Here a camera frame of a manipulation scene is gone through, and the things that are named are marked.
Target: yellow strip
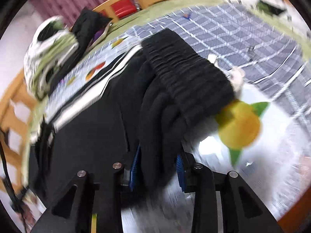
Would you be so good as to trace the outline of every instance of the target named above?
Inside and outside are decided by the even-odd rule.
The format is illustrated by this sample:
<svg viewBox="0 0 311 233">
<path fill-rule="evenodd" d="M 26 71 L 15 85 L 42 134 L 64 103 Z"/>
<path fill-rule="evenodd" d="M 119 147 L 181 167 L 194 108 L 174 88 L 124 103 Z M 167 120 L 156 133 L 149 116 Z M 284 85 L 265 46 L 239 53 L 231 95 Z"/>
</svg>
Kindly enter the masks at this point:
<svg viewBox="0 0 311 233">
<path fill-rule="evenodd" d="M 91 233 L 96 233 L 97 214 L 92 214 Z"/>
</svg>

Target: metal screw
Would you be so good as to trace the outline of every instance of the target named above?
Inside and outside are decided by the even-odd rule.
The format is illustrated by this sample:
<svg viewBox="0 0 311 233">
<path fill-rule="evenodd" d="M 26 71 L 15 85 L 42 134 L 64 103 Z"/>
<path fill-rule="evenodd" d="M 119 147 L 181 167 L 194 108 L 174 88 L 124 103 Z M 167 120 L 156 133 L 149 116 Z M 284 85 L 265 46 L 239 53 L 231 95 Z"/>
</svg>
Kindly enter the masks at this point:
<svg viewBox="0 0 311 233">
<path fill-rule="evenodd" d="M 117 162 L 117 163 L 114 163 L 114 164 L 112 165 L 112 167 L 113 167 L 114 169 L 120 169 L 120 168 L 122 167 L 122 164 L 119 163 L 119 162 Z"/>
<path fill-rule="evenodd" d="M 77 175 L 78 177 L 84 177 L 86 175 L 86 171 L 84 170 L 78 171 Z"/>
<path fill-rule="evenodd" d="M 236 177 L 238 176 L 238 173 L 235 172 L 235 171 L 231 171 L 231 172 L 229 172 L 229 175 L 230 175 L 230 177 L 232 177 L 232 178 L 236 178 Z"/>
<path fill-rule="evenodd" d="M 193 165 L 193 167 L 194 167 L 195 169 L 201 169 L 201 168 L 203 168 L 203 165 L 202 165 L 201 163 L 195 163 L 195 164 Z"/>
</svg>

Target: red object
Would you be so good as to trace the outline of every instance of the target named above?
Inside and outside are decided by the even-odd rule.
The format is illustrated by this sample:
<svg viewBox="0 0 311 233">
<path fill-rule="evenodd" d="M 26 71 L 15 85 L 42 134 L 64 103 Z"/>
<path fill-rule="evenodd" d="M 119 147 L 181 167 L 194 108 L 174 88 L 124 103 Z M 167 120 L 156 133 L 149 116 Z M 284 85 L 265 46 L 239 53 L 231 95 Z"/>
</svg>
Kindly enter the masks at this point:
<svg viewBox="0 0 311 233">
<path fill-rule="evenodd" d="M 97 70 L 102 68 L 104 65 L 106 64 L 106 61 L 104 61 L 103 63 L 100 63 L 99 65 L 97 65 L 96 67 L 94 67 L 93 69 Z"/>
<path fill-rule="evenodd" d="M 122 18 L 137 12 L 136 6 L 132 3 L 131 0 L 120 0 L 111 5 L 111 7 L 118 18 Z"/>
</svg>

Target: wooden chair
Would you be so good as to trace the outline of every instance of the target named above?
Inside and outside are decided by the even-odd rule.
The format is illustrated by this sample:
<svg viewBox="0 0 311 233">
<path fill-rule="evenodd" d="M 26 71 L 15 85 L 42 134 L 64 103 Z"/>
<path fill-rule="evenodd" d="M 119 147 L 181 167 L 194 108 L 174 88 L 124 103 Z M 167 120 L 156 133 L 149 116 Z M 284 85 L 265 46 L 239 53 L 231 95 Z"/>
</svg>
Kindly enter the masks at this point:
<svg viewBox="0 0 311 233">
<path fill-rule="evenodd" d="M 136 6 L 131 0 L 120 0 L 111 5 L 118 18 L 123 18 L 137 12 Z"/>
<path fill-rule="evenodd" d="M 21 70 L 19 74 L 14 78 L 11 84 L 5 91 L 0 101 L 0 128 L 6 133 L 13 130 L 21 136 L 21 143 L 19 145 L 19 151 L 11 150 L 6 144 L 3 132 L 0 133 L 0 142 L 2 144 L 7 163 L 12 165 L 16 169 L 17 179 L 12 181 L 15 192 L 19 191 L 22 187 L 22 175 L 21 175 L 21 162 L 25 147 L 25 141 L 27 139 L 28 123 L 31 121 L 32 115 L 28 118 L 28 123 L 24 123 L 15 115 L 15 104 L 22 103 L 30 111 L 34 109 L 37 101 L 31 97 L 26 89 L 24 82 L 24 70 Z M 2 181 L 0 182 L 0 190 L 5 191 Z"/>
</svg>

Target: yellow toy fruit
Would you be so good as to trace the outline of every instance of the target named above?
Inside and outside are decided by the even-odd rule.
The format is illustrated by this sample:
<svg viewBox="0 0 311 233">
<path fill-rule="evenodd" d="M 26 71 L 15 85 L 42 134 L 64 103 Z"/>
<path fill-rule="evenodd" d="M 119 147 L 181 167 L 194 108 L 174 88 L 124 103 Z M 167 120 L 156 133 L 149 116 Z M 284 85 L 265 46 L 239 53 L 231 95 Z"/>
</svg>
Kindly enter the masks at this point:
<svg viewBox="0 0 311 233">
<path fill-rule="evenodd" d="M 260 132 L 260 120 L 251 105 L 235 100 L 216 115 L 218 135 L 228 148 L 242 150 Z"/>
</svg>

